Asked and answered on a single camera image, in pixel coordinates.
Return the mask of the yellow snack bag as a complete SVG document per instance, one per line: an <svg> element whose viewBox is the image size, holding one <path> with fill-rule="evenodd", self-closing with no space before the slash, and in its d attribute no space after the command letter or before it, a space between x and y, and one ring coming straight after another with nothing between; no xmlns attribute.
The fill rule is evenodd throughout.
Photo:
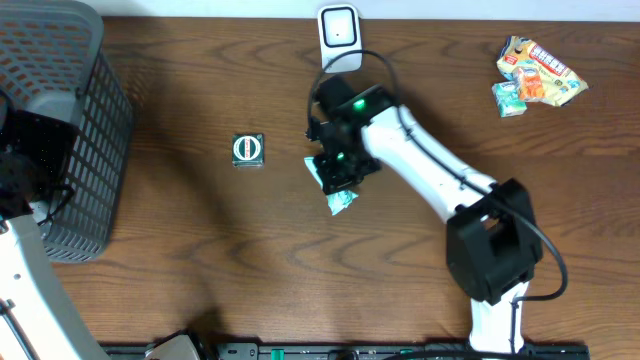
<svg viewBox="0 0 640 360"><path fill-rule="evenodd" d="M514 82L512 72L516 67L536 68L545 91L545 97L540 102L550 106L564 106L589 89L587 82L576 72L529 38L510 36L496 65L505 78Z"/></svg>

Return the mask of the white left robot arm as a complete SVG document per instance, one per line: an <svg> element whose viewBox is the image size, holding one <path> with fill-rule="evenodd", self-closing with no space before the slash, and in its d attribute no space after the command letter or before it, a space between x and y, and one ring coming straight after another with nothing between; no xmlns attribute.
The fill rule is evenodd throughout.
<svg viewBox="0 0 640 360"><path fill-rule="evenodd" d="M64 179L79 131L1 98L1 356L104 359L42 240L75 194Z"/></svg>

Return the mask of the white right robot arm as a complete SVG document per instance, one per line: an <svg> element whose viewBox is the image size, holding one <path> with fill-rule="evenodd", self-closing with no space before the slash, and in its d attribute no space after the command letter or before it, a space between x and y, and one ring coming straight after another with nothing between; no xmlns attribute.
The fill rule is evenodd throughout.
<svg viewBox="0 0 640 360"><path fill-rule="evenodd" d="M356 93L333 76L315 85L309 104L324 116L311 116L307 130L323 148L313 158L322 191L350 191L391 168L446 226L447 267L471 300L471 348L522 351L520 305L542 258L524 186L499 183L460 160L380 85Z"/></svg>

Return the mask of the orange Kleenex tissue pack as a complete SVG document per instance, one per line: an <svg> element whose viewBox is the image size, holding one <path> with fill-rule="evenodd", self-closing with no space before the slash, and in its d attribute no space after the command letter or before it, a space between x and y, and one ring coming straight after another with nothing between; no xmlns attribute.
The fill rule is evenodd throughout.
<svg viewBox="0 0 640 360"><path fill-rule="evenodd" d="M516 67L512 75L517 82L517 93L521 101L540 102L544 99L544 87L536 68Z"/></svg>

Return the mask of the green round-logo box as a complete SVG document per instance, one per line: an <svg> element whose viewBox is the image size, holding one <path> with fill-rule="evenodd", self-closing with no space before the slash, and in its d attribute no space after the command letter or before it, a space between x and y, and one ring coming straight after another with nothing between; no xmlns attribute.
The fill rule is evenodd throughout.
<svg viewBox="0 0 640 360"><path fill-rule="evenodd" d="M232 138L232 164L235 167L263 167L265 163L262 133L235 134Z"/></svg>

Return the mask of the teal snack packet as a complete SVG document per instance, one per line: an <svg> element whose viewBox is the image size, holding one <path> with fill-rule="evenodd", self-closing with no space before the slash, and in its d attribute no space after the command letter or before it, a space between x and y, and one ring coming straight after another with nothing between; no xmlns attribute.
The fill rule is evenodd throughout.
<svg viewBox="0 0 640 360"><path fill-rule="evenodd" d="M319 184L320 187L323 186L323 182L320 179L320 176L317 172L317 167L313 163L312 157L305 157L304 164L315 179L315 181ZM333 216L336 216L341 211L347 209L353 201L358 198L359 195L351 190L341 190L337 193L333 193L326 196L328 207Z"/></svg>

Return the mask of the light blue tissue pack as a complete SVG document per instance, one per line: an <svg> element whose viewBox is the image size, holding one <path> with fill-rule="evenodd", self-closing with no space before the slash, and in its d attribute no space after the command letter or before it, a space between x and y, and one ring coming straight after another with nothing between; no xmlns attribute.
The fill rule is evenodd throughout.
<svg viewBox="0 0 640 360"><path fill-rule="evenodd" d="M527 106L519 98L518 84L516 82L496 83L491 90L502 118L518 116L526 112Z"/></svg>

